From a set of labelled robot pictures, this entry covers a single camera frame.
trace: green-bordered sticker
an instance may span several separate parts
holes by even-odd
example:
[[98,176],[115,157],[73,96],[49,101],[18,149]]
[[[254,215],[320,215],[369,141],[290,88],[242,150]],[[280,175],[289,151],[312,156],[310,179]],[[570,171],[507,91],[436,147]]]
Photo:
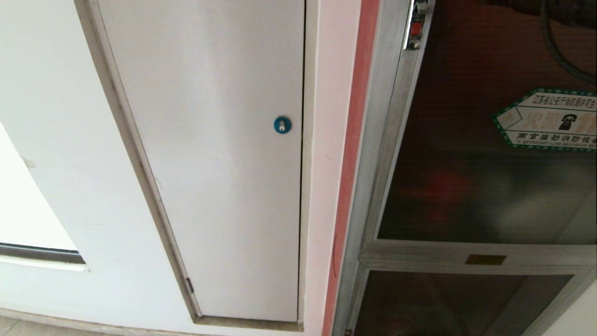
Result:
[[595,152],[594,92],[538,88],[493,118],[508,145]]

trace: door latch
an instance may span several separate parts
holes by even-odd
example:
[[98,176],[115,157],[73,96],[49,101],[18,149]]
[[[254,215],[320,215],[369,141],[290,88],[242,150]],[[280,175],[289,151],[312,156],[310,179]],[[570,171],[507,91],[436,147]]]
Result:
[[423,39],[423,25],[425,16],[430,11],[428,0],[411,0],[408,10],[408,30],[404,37],[404,50],[417,50],[421,48]]

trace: red stripe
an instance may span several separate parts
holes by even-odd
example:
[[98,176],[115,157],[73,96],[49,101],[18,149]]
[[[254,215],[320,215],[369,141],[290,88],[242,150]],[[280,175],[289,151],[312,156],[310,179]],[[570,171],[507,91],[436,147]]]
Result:
[[367,98],[367,84],[371,70],[371,58],[373,56],[378,9],[379,0],[362,0],[359,31],[356,38],[355,66],[352,74],[352,88],[350,90],[346,139],[344,142],[340,192],[336,210],[334,245],[332,260],[330,262],[328,290],[325,299],[323,336],[331,334],[334,311],[336,310],[338,280],[350,213],[350,201],[355,181],[356,161],[361,141],[361,129],[365,112],[365,100]]

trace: red button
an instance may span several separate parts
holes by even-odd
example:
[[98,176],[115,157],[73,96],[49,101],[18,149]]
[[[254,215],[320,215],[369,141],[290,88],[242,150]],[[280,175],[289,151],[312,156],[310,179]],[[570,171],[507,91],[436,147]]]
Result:
[[419,36],[423,31],[423,22],[413,22],[411,23],[411,36]]

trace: black cable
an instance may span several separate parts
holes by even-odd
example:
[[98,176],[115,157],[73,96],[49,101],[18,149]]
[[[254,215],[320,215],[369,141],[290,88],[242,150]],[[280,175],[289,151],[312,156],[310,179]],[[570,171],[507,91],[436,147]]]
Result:
[[566,70],[572,76],[583,80],[585,82],[596,84],[597,80],[595,76],[582,71],[581,69],[574,66],[570,63],[564,55],[559,51],[558,46],[555,44],[552,36],[552,28],[549,25],[549,0],[541,0],[541,7],[539,8],[539,18],[541,22],[541,33],[543,34],[543,41],[545,42],[545,46],[549,54],[552,56],[553,60],[562,67],[562,69]]

